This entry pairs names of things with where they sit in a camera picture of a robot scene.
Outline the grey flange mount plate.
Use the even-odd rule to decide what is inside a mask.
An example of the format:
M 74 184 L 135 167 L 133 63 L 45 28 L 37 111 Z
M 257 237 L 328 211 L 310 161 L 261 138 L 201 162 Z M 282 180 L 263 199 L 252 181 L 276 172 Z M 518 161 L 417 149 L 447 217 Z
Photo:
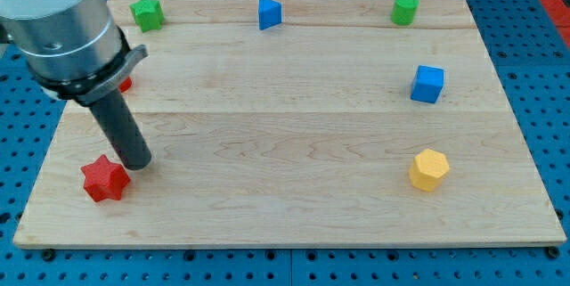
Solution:
M 43 90 L 53 99 L 73 100 L 82 106 L 89 106 L 103 96 L 117 90 L 132 73 L 137 63 L 148 56 L 145 45 L 134 49 L 126 40 L 125 33 L 118 28 L 121 50 L 108 64 L 94 73 L 75 80 L 42 77 L 33 67 L 30 73 Z

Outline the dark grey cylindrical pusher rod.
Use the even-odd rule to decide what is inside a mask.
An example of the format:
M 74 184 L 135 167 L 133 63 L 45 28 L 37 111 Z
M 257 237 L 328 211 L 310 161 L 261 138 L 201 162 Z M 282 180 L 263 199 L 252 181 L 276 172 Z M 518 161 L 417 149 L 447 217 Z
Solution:
M 123 166 L 140 170 L 151 162 L 151 151 L 122 93 L 116 88 L 89 106 Z

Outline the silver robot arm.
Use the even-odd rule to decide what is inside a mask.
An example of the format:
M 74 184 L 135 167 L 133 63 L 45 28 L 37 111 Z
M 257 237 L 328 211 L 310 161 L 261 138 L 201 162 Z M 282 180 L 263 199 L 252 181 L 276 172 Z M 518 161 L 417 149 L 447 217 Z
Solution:
M 119 90 L 148 52 L 129 45 L 105 0 L 1 0 L 1 25 L 44 91 L 92 112 L 126 168 L 150 163 Z

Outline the red block behind arm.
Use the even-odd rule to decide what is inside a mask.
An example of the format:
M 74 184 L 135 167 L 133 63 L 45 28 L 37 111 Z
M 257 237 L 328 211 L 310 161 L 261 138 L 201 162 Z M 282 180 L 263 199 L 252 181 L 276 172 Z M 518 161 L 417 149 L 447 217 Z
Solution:
M 130 87 L 132 86 L 133 81 L 130 77 L 127 77 L 118 87 L 119 91 L 121 93 L 125 93 L 126 91 L 128 91 L 130 89 Z

